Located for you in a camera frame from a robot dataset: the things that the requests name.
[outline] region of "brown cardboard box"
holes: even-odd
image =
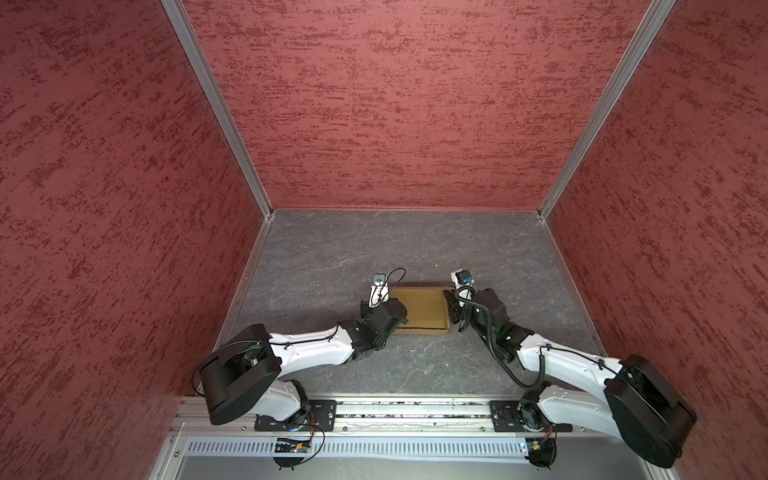
[[[408,323],[395,333],[445,335],[451,329],[448,304],[442,291],[451,286],[397,286],[389,296],[400,300],[408,309]]]

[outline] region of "gray floor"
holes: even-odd
[[[469,269],[516,323],[599,352],[535,215],[515,213],[280,210],[233,333],[251,323],[302,333],[358,318],[372,275],[398,266],[408,270],[403,283],[447,283],[453,270]],[[367,359],[293,378],[310,393],[521,393],[471,330],[391,336]]]

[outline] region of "red wall panel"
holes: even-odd
[[[0,8],[0,478],[145,478],[259,210],[160,2]]]
[[[678,0],[550,217],[608,352],[697,410],[685,478],[768,477],[767,25]]]
[[[187,0],[276,207],[535,210],[648,0]]]

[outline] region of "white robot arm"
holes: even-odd
[[[475,291],[467,270],[451,274],[454,290],[444,292],[453,323],[467,323],[480,335],[499,365],[527,390],[509,422],[530,431],[569,423],[624,440],[640,457],[669,468],[696,422],[693,409],[646,359],[598,356],[552,342],[512,322],[491,289]],[[525,384],[507,367],[518,360],[538,372]],[[545,382],[544,374],[583,391]]]
[[[267,333],[262,324],[247,327],[197,367],[211,423],[222,425],[251,412],[300,424],[310,412],[306,393],[297,381],[279,378],[367,357],[408,322],[407,313],[397,299],[389,299],[368,308],[362,319],[320,332],[281,335]]]

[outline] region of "aluminum frame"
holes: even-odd
[[[232,148],[232,152],[235,154],[237,163],[240,165],[240,169],[243,171],[250,191],[253,193],[253,197],[256,198],[256,202],[259,204],[261,214],[264,218],[272,213],[272,204],[269,198],[266,196],[266,191],[261,183],[259,174],[256,172],[253,162],[250,159],[248,149],[243,142],[243,138],[240,136],[240,132],[237,130],[235,120],[232,118],[232,113],[227,107],[227,101],[224,100],[224,96],[221,94],[219,84],[216,83],[214,73],[210,70],[208,60],[205,58],[203,49],[200,46],[200,42],[197,40],[197,36],[192,28],[187,11],[181,4],[181,0],[161,0],[165,12],[170,19],[170,23],[174,26],[176,35],[181,42],[181,46],[184,47],[184,52],[187,54],[192,69],[194,69],[197,75],[197,80],[200,81],[200,85],[203,87],[205,96],[210,102],[210,107],[213,108],[216,118],[221,125],[221,130],[224,132],[224,136]]]
[[[576,140],[571,154],[568,155],[568,159],[563,164],[563,168],[560,170],[549,193],[547,193],[547,196],[541,203],[541,207],[538,209],[539,217],[542,220],[547,220],[558,199],[565,191],[568,181],[573,177],[574,172],[581,163],[581,160],[584,159],[584,155],[589,150],[595,137],[597,137],[603,123],[605,123],[606,118],[608,118],[614,105],[616,105],[621,92],[624,91],[630,78],[632,78],[632,74],[637,70],[637,66],[645,56],[645,52],[650,47],[651,42],[656,38],[656,34],[659,32],[664,20],[667,19],[675,1],[653,0],[650,3],[629,45],[627,45],[627,50],[621,56],[616,70],[614,70],[611,79],[605,86],[605,90],[603,90],[600,100],[598,100],[597,105],[595,105],[592,111],[592,115],[584,126],[584,130],[581,131],[581,135]]]
[[[309,395],[313,399],[335,399],[336,424],[328,438],[352,437],[370,439],[514,439],[534,438],[544,433],[496,433],[490,419],[488,403],[505,400],[502,396],[414,396],[414,395]],[[187,446],[192,440],[210,438],[221,441],[246,437],[271,441],[279,435],[273,432],[255,432],[254,415],[244,415],[226,425],[214,426],[208,420],[205,400],[184,397],[168,433],[169,439],[161,451],[153,476],[149,480],[175,480],[184,460]],[[603,433],[577,429],[560,436],[576,438],[608,437]],[[658,468],[649,463],[648,475],[652,480],[680,480],[674,468]]]
[[[250,251],[248,262],[243,270],[243,275],[240,277],[240,282],[237,283],[235,294],[232,297],[232,303],[227,311],[227,316],[224,317],[224,323],[219,331],[219,336],[214,343],[214,351],[221,346],[222,343],[232,338],[232,330],[237,323],[237,316],[240,315],[240,309],[243,308],[243,302],[245,301],[246,293],[248,293],[248,287],[253,279],[253,274],[256,272],[256,266],[261,258],[261,253],[264,250],[264,244],[266,243],[266,236],[270,231],[270,226],[274,220],[274,214],[264,217],[261,223],[261,228],[256,236],[256,242],[253,244],[253,248]]]

